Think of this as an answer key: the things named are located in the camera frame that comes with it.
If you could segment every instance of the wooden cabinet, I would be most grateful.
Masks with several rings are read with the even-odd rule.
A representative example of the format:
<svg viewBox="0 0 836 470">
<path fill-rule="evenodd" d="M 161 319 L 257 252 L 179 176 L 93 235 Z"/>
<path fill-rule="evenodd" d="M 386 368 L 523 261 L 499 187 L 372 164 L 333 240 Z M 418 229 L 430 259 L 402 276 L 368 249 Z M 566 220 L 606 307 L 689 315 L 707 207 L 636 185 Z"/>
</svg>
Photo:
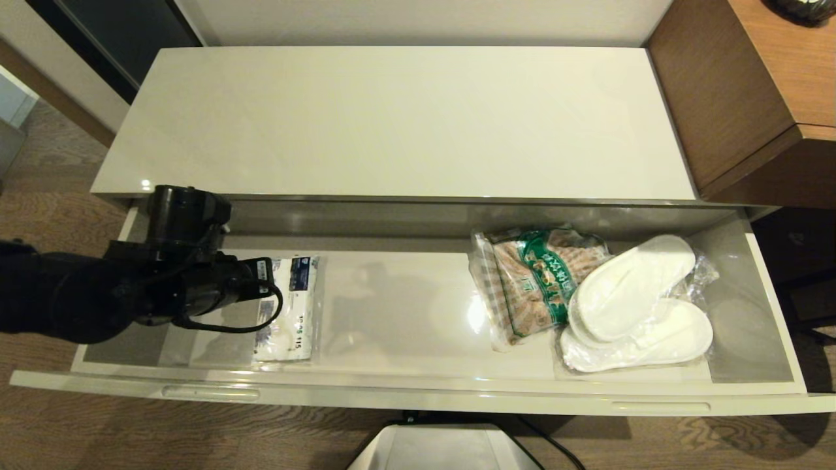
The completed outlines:
<svg viewBox="0 0 836 470">
<path fill-rule="evenodd" d="M 676 0 L 648 50 L 703 198 L 836 208 L 836 19 Z"/>
</svg>

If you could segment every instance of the plastic bag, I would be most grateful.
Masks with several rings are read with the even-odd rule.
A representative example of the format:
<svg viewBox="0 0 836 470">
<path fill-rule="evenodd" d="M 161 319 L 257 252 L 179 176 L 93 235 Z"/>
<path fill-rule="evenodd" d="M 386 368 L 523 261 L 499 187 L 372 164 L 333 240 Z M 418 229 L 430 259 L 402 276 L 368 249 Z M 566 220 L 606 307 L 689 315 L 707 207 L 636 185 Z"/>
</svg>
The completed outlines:
<svg viewBox="0 0 836 470">
<path fill-rule="evenodd" d="M 319 256 L 273 260 L 273 280 L 282 290 L 282 313 L 256 332 L 254 362 L 309 360 L 318 338 L 321 307 L 316 295 Z M 259 322 L 270 318 L 276 297 L 261 299 Z"/>
<path fill-rule="evenodd" d="M 569 227 L 474 235 L 470 271 L 505 351 L 568 320 L 575 289 L 610 258 L 606 243 Z"/>
<path fill-rule="evenodd" d="M 559 341 L 563 361 L 599 372 L 702 356 L 713 340 L 702 292 L 717 278 L 708 259 L 674 235 L 621 253 L 572 297 Z"/>
</svg>

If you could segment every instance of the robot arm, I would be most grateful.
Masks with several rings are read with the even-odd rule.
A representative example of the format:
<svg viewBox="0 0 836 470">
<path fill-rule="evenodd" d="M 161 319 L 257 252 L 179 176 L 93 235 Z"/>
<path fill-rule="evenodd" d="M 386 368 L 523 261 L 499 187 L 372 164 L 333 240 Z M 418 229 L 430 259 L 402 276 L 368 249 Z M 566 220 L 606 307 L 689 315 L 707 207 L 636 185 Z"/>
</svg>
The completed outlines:
<svg viewBox="0 0 836 470">
<path fill-rule="evenodd" d="M 0 332 L 34 332 L 80 344 L 113 338 L 132 322 L 250 333 L 282 309 L 270 258 L 218 251 L 229 201 L 192 187 L 157 186 L 144 243 L 111 242 L 102 258 L 38 253 L 0 241 Z M 224 305 L 278 297 L 271 319 L 249 328 L 196 322 Z"/>
</svg>

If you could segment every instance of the open drawer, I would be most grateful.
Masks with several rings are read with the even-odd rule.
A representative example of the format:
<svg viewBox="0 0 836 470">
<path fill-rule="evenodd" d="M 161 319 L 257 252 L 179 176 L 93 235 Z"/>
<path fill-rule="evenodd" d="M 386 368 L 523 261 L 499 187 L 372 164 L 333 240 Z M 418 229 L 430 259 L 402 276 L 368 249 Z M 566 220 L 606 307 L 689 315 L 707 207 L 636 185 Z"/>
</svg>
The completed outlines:
<svg viewBox="0 0 836 470">
<path fill-rule="evenodd" d="M 12 383 L 198 401 L 571 415 L 756 415 L 836 411 L 808 394 L 754 235 L 722 207 L 414 202 L 234 202 L 224 251 L 324 256 L 319 346 L 306 363 L 253 365 L 253 335 L 133 325 L 80 346 L 67 374 L 17 370 Z M 132 209 L 123 239 L 144 237 Z M 720 272 L 705 292 L 715 330 L 685 365 L 578 375 L 554 332 L 492 350 L 468 272 L 473 229 L 571 222 L 614 251 L 664 232 L 688 237 Z M 256 323 L 257 303 L 205 323 Z"/>
</svg>

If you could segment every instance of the black cable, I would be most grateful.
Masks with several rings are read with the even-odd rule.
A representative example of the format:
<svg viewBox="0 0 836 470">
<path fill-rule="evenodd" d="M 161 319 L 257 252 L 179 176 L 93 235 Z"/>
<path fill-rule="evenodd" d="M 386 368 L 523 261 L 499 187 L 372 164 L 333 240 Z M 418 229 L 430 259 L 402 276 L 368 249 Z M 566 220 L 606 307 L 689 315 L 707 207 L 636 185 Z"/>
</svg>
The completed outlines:
<svg viewBox="0 0 836 470">
<path fill-rule="evenodd" d="M 563 455 L 565 455 L 565 456 L 566 456 L 569 460 L 571 460 L 571 461 L 572 461 L 572 463 L 574 464 L 574 466 L 575 466 L 578 470 L 586 470 L 586 467 L 585 467 L 585 466 L 584 466 L 584 464 L 580 461 L 580 459 L 578 458 L 578 456 L 576 456 L 575 454 L 573 454 L 573 453 L 572 453 L 570 450 L 568 450 L 566 447 L 563 447 L 563 446 L 560 444 L 560 442 L 557 442 L 557 441 L 555 441 L 554 439 L 552 439 L 552 437 L 551 437 L 551 436 L 549 436 L 549 435 L 548 435 L 548 434 L 546 434 L 545 432 L 541 431 L 541 430 L 540 430 L 540 428 L 538 428 L 538 427 L 534 426 L 532 423 L 530 423 L 527 419 L 523 418 L 522 416 L 520 416 L 520 415 L 516 415 L 516 417 L 517 417 L 517 419 L 518 419 L 518 420 L 522 421 L 522 424 L 526 425 L 529 429 L 531 429 L 532 431 L 536 432 L 536 433 L 537 433 L 540 437 L 542 437 L 543 439 L 547 440 L 547 441 L 548 441 L 548 443 L 550 443 L 551 445 L 555 446 L 555 447 L 556 447 L 556 448 L 557 448 L 560 452 L 562 452 L 562 453 L 563 453 Z"/>
<path fill-rule="evenodd" d="M 275 284 L 266 281 L 264 279 L 256 279 L 255 282 L 267 290 L 269 290 L 273 295 L 276 296 L 276 301 L 278 305 L 276 306 L 276 312 L 273 313 L 273 316 L 270 317 L 267 321 L 261 324 L 257 324 L 255 326 L 248 326 L 244 328 L 238 328 L 234 326 L 223 326 L 220 324 L 205 324 L 200 323 L 192 320 L 188 317 L 188 315 L 181 314 L 176 318 L 175 324 L 181 328 L 185 328 L 187 330 L 205 330 L 205 331 L 216 331 L 218 333 L 254 333 L 256 331 L 261 330 L 262 328 L 266 327 L 267 325 L 271 324 L 275 319 L 278 318 L 279 314 L 282 313 L 282 307 L 284 306 L 284 297 L 282 296 L 282 291 L 276 287 Z"/>
</svg>

